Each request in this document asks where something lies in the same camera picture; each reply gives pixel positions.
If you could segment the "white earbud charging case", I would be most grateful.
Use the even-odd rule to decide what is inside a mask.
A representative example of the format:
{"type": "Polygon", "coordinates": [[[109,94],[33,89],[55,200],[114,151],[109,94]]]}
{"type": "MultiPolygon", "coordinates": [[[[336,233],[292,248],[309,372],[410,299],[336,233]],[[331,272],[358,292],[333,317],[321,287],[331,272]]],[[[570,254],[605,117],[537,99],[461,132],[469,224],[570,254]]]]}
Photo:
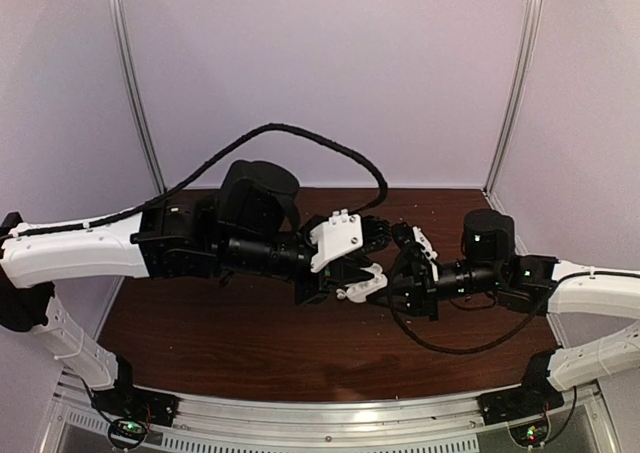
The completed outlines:
{"type": "Polygon", "coordinates": [[[383,291],[388,286],[388,278],[380,264],[373,263],[362,269],[372,275],[371,278],[348,284],[343,297],[352,303],[365,303],[374,293],[383,291]]]}

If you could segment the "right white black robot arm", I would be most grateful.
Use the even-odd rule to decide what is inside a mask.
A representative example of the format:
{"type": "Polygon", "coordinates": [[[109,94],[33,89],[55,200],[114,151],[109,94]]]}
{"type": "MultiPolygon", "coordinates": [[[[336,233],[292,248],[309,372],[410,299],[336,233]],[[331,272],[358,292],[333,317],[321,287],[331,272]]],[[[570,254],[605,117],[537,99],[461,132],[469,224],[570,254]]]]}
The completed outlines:
{"type": "Polygon", "coordinates": [[[616,333],[532,356],[512,396],[519,413],[535,413],[551,393],[638,367],[638,272],[584,266],[554,256],[519,255],[514,220],[491,209],[465,215],[463,257],[451,263],[437,261],[420,230],[400,223],[391,233],[399,254],[386,274],[387,286],[369,301],[388,308],[404,334],[429,351],[457,356],[485,352],[513,338],[537,316],[593,313],[631,320],[631,325],[616,333]],[[440,302],[475,294],[486,294],[525,317],[495,340],[458,349],[420,338],[402,320],[405,315],[435,320],[440,302]]]}

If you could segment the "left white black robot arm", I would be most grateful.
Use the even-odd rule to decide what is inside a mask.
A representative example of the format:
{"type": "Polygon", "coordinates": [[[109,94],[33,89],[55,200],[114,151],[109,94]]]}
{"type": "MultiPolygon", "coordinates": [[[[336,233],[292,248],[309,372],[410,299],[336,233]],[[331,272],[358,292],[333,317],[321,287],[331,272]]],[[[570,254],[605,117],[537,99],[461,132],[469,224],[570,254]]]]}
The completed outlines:
{"type": "Polygon", "coordinates": [[[328,295],[362,303],[387,280],[371,252],[388,241],[373,217],[338,210],[302,223],[297,179],[266,161],[234,162],[213,194],[171,194],[138,213],[32,225],[18,213],[1,226],[1,324],[41,336],[123,417],[144,397],[130,365],[100,347],[70,317],[55,293],[59,280],[120,276],[227,281],[250,273],[293,283],[299,304],[328,295]]]}

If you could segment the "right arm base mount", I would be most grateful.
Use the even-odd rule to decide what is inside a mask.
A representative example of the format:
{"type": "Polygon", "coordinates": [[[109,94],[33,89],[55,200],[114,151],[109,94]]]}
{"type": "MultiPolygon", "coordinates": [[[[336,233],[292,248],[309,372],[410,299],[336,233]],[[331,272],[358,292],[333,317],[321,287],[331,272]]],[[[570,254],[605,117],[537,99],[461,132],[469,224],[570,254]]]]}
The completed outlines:
{"type": "Polygon", "coordinates": [[[519,447],[543,447],[552,437],[549,414],[565,404],[552,388],[524,386],[481,394],[478,406],[486,426],[505,424],[519,447]]]}

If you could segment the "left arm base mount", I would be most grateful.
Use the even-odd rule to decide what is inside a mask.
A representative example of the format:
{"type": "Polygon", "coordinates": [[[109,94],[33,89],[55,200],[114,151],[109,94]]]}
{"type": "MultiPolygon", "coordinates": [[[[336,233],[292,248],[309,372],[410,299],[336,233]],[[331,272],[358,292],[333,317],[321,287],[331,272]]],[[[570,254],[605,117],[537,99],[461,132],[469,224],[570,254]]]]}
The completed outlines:
{"type": "Polygon", "coordinates": [[[91,406],[107,422],[107,439],[122,451],[141,446],[152,426],[171,427],[179,406],[175,395],[137,387],[88,392],[91,406]]]}

